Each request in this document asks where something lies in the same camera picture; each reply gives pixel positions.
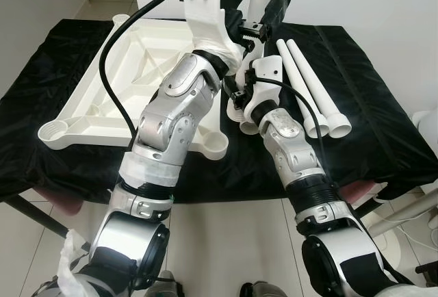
table leg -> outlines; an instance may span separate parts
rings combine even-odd
[[[366,201],[362,206],[357,207],[356,214],[358,217],[362,218],[366,214],[370,213],[371,211],[374,211],[375,209],[379,208],[382,205],[382,203],[379,203],[375,201],[373,198]]]
[[[48,228],[50,231],[58,234],[59,236],[65,238],[68,232],[68,229],[59,223],[57,220],[54,220],[52,217],[47,215],[45,212],[35,207],[32,203],[27,201],[21,196],[14,196],[5,201],[9,206],[15,208],[22,214],[25,214],[27,217],[30,217],[32,220],[40,223],[42,226]],[[90,243],[86,242],[83,244],[82,249],[85,251],[90,251]]]

black cloth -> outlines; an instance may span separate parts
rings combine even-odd
[[[111,22],[60,21],[0,101],[0,200],[37,186],[87,201],[107,201],[125,148],[71,145],[54,151],[37,132],[59,114],[111,28]],[[276,53],[277,38],[295,39],[352,123],[345,138],[324,137],[334,180],[340,185],[374,179],[415,186],[438,177],[437,158],[344,29],[283,24],[266,53]],[[281,105],[302,122],[294,97],[286,91]],[[240,133],[238,124],[227,118],[226,106],[222,93],[220,124],[229,138],[226,156],[213,162],[190,152],[175,202],[285,196],[261,138]],[[318,153],[316,141],[308,141]]]

white plastic tray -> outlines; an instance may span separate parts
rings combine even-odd
[[[125,14],[116,15],[109,35],[128,18]],[[107,76],[135,126],[163,78],[184,53],[192,50],[192,33],[187,23],[180,21],[140,19],[116,42],[106,62]],[[38,130],[38,137],[49,148],[129,144],[128,126],[101,82],[100,55],[101,49],[58,117]],[[212,109],[198,126],[191,151],[201,152],[212,160],[225,155],[228,139],[220,132],[219,116],[220,95],[216,95]]]

floor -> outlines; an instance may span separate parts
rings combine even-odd
[[[136,0],[90,0],[77,18],[110,20],[115,14],[136,10]],[[356,206],[379,189],[378,184]],[[383,205],[377,213],[388,216],[421,195],[421,191],[414,190]],[[68,217],[33,190],[23,196],[89,241],[105,213],[105,206],[85,203],[78,215]],[[300,256],[303,238],[295,229],[294,215],[287,199],[175,205],[166,223],[171,238],[163,267],[173,271],[188,297],[237,296],[242,283],[259,279],[280,286],[290,297],[317,296]],[[425,214],[402,228],[433,246],[426,224],[429,217]],[[4,203],[0,204],[0,232],[1,295],[31,296],[42,282],[55,275],[64,240]],[[414,268],[437,260],[438,254],[410,241],[399,230],[395,234],[402,250],[398,270],[415,284],[425,286],[423,276],[415,274]]]

robotic arm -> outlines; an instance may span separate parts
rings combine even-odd
[[[90,263],[75,279],[84,296],[130,296],[150,287],[162,266],[170,232],[162,224],[172,192],[201,118],[223,85],[236,109],[255,123],[306,237],[302,255],[311,284],[322,296],[375,296],[396,283],[361,223],[327,178],[305,132],[278,106],[282,82],[279,56],[254,60],[240,90],[232,76],[254,49],[251,36],[266,41],[283,20],[290,0],[271,0],[259,23],[237,10],[241,0],[184,0],[195,51],[185,54],[144,108],[120,181],[90,251]],[[39,297],[62,296],[56,281]]]

